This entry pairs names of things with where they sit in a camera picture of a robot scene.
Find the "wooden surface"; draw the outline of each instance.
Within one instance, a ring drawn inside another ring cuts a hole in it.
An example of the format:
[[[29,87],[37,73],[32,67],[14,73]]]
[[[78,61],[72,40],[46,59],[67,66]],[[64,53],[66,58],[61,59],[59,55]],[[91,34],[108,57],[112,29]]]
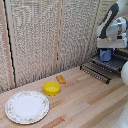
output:
[[[0,128],[109,128],[117,120],[128,101],[128,87],[121,79],[109,85],[79,70],[62,72],[67,84],[57,96],[47,96],[48,114],[39,122],[20,125],[9,120],[4,112],[7,100],[20,91],[33,90],[44,94],[43,84],[56,80],[56,75],[13,89],[0,95]]]

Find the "white plate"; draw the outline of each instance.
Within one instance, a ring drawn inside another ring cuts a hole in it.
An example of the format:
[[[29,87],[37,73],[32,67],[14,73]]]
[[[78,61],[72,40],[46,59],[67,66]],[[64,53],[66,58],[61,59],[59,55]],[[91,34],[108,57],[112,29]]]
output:
[[[16,123],[30,124],[42,119],[49,110],[48,99],[36,91],[22,91],[6,103],[5,113]]]

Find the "yellow object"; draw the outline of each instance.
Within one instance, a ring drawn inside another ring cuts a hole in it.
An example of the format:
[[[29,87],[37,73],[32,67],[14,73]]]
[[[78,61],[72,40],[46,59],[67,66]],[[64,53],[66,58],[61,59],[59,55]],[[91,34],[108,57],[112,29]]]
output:
[[[44,85],[44,91],[49,96],[55,96],[59,93],[60,84],[55,81],[48,81]]]
[[[56,79],[58,80],[59,84],[66,84],[66,80],[63,78],[62,75],[56,76]]]

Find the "plate rim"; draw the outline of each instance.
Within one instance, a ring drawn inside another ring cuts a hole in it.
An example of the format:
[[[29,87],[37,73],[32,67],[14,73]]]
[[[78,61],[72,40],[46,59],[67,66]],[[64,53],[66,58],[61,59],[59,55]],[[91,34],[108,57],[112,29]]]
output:
[[[39,118],[39,119],[37,119],[37,120],[35,120],[35,121],[19,122],[19,121],[13,120],[13,119],[8,115],[8,112],[7,112],[7,105],[8,105],[8,103],[10,102],[10,100],[12,99],[12,97],[15,97],[18,93],[23,93],[23,92],[36,92],[36,93],[41,94],[42,96],[44,96],[44,97],[47,99],[47,102],[48,102],[48,109],[47,109],[46,113],[44,114],[44,116],[42,116],[41,118]],[[5,105],[5,113],[6,113],[6,116],[7,116],[11,121],[13,121],[13,122],[15,122],[15,123],[18,123],[18,124],[32,124],[32,123],[35,123],[35,122],[40,121],[41,119],[43,119],[43,118],[47,115],[47,113],[48,113],[48,111],[49,111],[49,106],[50,106],[50,104],[49,104],[48,98],[47,98],[44,94],[42,94],[42,93],[40,93],[40,92],[38,92],[38,91],[32,91],[32,90],[21,91],[21,92],[18,92],[18,93],[12,95],[12,96],[8,99],[8,101],[6,102],[6,105]]]

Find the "small yellow bowl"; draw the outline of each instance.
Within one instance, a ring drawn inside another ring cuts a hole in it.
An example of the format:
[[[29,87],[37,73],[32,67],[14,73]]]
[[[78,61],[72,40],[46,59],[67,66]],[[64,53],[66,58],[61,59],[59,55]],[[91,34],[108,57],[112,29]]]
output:
[[[59,93],[60,84],[55,81],[48,81],[44,84],[44,92],[49,96],[55,96]]]

